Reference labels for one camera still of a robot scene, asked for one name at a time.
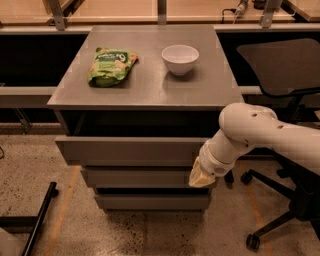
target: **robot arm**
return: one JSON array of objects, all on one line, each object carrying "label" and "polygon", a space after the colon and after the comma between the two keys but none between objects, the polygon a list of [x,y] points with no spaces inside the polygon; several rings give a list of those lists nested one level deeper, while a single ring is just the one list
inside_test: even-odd
[{"label": "robot arm", "polygon": [[220,130],[201,147],[189,185],[202,187],[226,175],[254,148],[269,148],[320,174],[320,130],[281,122],[269,108],[245,103],[225,107]]}]

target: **drawer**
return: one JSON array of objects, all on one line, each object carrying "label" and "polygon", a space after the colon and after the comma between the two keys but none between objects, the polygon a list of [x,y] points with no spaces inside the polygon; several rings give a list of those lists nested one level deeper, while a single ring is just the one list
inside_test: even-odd
[{"label": "drawer", "polygon": [[192,166],[207,138],[58,136],[69,165]]},{"label": "drawer", "polygon": [[83,168],[91,188],[187,188],[191,167]]},{"label": "drawer", "polygon": [[102,195],[95,200],[104,210],[205,210],[211,196],[181,195]]}]

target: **chip bag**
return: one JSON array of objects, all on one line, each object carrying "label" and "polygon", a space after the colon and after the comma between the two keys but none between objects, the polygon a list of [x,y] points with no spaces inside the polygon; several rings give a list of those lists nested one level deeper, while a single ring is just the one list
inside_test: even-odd
[{"label": "chip bag", "polygon": [[138,55],[128,50],[97,48],[87,81],[92,87],[111,87],[121,83]]}]

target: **chair wheel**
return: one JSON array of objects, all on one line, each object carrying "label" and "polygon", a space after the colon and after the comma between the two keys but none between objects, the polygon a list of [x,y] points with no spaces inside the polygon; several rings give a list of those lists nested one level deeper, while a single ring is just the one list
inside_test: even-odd
[{"label": "chair wheel", "polygon": [[250,181],[252,180],[252,175],[248,172],[245,172],[244,174],[242,174],[241,176],[241,182],[245,185],[248,185],[250,183]]},{"label": "chair wheel", "polygon": [[227,184],[233,184],[234,178],[233,178],[232,171],[229,171],[229,172],[227,173],[227,175],[224,176],[224,181],[225,181],[225,183],[227,183]]},{"label": "chair wheel", "polygon": [[260,238],[255,235],[248,235],[246,245],[248,248],[258,250],[260,245]]},{"label": "chair wheel", "polygon": [[59,195],[59,190],[55,189],[52,193],[52,197],[57,197]]}]

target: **speckled floor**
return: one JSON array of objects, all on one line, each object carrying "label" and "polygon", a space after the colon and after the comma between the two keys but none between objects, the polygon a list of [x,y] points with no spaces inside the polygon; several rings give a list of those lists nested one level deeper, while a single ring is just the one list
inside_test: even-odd
[{"label": "speckled floor", "polygon": [[[277,178],[270,160],[238,161],[235,183],[223,180],[200,212],[108,212],[99,209],[80,168],[67,166],[55,135],[0,135],[0,216],[36,215],[51,181],[53,199],[32,255],[263,255],[316,256],[320,243],[309,223],[292,220],[262,238],[258,252],[245,246],[254,232],[287,209],[286,198],[258,181],[243,185],[248,168]],[[292,186],[290,180],[281,180]],[[17,236],[25,241],[26,235]]]}]

